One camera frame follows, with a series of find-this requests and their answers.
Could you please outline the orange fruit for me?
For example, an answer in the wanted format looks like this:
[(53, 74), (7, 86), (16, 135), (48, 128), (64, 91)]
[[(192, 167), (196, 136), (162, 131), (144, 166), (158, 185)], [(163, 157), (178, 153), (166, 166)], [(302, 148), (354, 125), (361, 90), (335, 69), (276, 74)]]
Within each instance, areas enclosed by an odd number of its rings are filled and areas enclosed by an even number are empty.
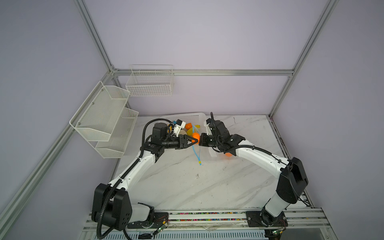
[(194, 138), (194, 144), (198, 144), (200, 142), (200, 135), (199, 133), (192, 133), (192, 138)]

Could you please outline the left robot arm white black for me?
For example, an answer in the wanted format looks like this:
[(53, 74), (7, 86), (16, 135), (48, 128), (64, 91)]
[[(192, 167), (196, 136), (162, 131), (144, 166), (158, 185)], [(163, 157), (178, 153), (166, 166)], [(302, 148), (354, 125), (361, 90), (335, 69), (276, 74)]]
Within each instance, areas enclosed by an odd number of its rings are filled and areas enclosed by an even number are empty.
[(154, 207), (131, 202), (129, 192), (142, 175), (153, 166), (166, 149), (187, 149), (200, 141), (200, 135), (182, 135), (185, 122), (173, 123), (155, 119), (153, 132), (142, 134), (142, 145), (136, 159), (108, 184), (99, 184), (94, 193), (92, 221), (97, 224), (97, 238), (105, 238), (112, 230), (124, 231), (129, 224), (151, 226), (155, 221)]

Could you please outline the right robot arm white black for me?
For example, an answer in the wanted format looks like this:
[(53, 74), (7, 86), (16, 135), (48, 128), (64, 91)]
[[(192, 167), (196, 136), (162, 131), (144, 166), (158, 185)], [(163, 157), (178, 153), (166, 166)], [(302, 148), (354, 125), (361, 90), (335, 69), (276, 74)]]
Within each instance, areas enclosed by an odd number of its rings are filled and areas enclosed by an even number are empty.
[(200, 137), (201, 147), (248, 160), (278, 179), (274, 195), (260, 213), (264, 224), (272, 225), (288, 206), (299, 201), (309, 183), (302, 161), (298, 158), (279, 157), (257, 147), (243, 136), (232, 135), (222, 121), (216, 120), (213, 113), (210, 115), (205, 123), (207, 132)]

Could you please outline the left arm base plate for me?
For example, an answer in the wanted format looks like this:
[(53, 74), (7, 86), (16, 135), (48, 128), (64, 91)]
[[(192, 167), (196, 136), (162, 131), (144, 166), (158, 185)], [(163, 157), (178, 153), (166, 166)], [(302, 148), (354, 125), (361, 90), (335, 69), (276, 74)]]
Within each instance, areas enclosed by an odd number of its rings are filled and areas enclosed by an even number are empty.
[(168, 222), (169, 213), (167, 212), (154, 212), (149, 215), (149, 218), (142, 222), (133, 222), (127, 225), (127, 229), (157, 229), (161, 227), (164, 222)]

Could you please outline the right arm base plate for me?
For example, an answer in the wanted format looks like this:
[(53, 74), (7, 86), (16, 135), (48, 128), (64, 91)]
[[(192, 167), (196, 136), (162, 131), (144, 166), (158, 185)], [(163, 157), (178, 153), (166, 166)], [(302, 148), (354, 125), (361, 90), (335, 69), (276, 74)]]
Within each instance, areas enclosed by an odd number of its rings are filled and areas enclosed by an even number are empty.
[(246, 218), (249, 227), (287, 227), (288, 222), (284, 212), (281, 212), (277, 217), (262, 211), (247, 211)]

